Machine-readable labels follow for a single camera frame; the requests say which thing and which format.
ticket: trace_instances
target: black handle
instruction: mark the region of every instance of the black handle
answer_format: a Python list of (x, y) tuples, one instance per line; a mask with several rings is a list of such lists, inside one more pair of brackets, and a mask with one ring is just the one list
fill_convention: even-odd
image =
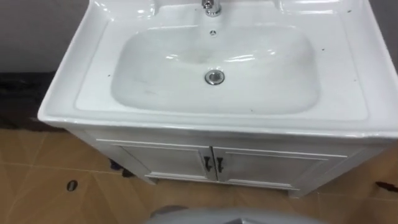
[(205, 159), (206, 170), (207, 170), (207, 172), (210, 172), (211, 168), (213, 168), (211, 165), (209, 165), (210, 157), (209, 156), (205, 156), (204, 159)]
[(221, 173), (224, 169), (222, 163), (223, 163), (223, 159), (222, 157), (217, 157), (217, 163), (218, 163), (218, 172)]

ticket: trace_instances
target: vanity cabinet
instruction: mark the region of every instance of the vanity cabinet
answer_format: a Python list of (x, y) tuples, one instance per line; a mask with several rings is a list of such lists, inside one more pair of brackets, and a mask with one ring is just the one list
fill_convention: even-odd
[(130, 142), (118, 145), (152, 178), (299, 189), (347, 156)]
[(120, 146), (140, 162), (145, 176), (167, 179), (216, 181), (209, 147), (176, 145)]
[(213, 152), (220, 182), (278, 189), (299, 189), (346, 158), (222, 147)]
[(393, 141), (233, 136), (137, 129), (69, 130), (149, 184), (157, 179), (285, 189), (301, 197)]

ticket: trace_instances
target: gray wall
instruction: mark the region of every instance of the gray wall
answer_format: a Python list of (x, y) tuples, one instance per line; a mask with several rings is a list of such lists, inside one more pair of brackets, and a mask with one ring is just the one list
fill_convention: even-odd
[[(398, 67), (398, 0), (371, 3)], [(88, 0), (0, 0), (0, 72), (56, 70), (87, 4)]]
[(370, 0), (374, 15), (398, 70), (398, 0)]

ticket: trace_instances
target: floor drain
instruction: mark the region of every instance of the floor drain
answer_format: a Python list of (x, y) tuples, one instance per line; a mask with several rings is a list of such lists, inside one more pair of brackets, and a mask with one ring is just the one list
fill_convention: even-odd
[(67, 190), (68, 190), (69, 192), (74, 191), (74, 190), (76, 190), (77, 185), (78, 185), (78, 184), (77, 184), (77, 181), (76, 181), (76, 180), (71, 180), (71, 181), (69, 181), (68, 184), (67, 184)]
[(210, 85), (219, 85), (225, 79), (224, 73), (220, 70), (210, 70), (205, 75), (205, 80)]

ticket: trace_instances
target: faucet base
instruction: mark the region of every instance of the faucet base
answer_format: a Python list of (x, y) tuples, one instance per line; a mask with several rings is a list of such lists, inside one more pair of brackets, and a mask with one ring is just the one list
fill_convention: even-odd
[(219, 16), (221, 14), (221, 6), (218, 7), (217, 11), (214, 11), (212, 9), (206, 9), (206, 15), (210, 16), (210, 17), (216, 17)]

